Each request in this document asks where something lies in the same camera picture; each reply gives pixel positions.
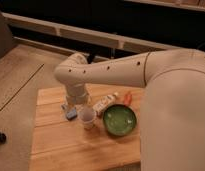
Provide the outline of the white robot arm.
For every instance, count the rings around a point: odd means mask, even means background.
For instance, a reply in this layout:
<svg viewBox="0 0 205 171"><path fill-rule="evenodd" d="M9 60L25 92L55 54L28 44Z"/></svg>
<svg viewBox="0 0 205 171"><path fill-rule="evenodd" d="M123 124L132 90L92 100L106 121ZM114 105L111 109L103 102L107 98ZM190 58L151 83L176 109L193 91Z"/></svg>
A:
<svg viewBox="0 0 205 171"><path fill-rule="evenodd" d="M85 85L143 87L141 171L205 171L205 52L174 49L89 64L80 53L55 69L66 99L85 102Z"/></svg>

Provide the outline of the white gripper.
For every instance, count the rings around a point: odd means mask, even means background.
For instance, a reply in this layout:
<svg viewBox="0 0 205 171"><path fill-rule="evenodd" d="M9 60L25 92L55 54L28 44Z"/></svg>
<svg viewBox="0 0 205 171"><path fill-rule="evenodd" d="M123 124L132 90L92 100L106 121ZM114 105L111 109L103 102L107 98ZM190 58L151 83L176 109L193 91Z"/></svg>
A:
<svg viewBox="0 0 205 171"><path fill-rule="evenodd" d="M69 92L66 93L66 101L69 105L82 105L86 104L89 100L89 93L84 92L80 95L72 95Z"/></svg>

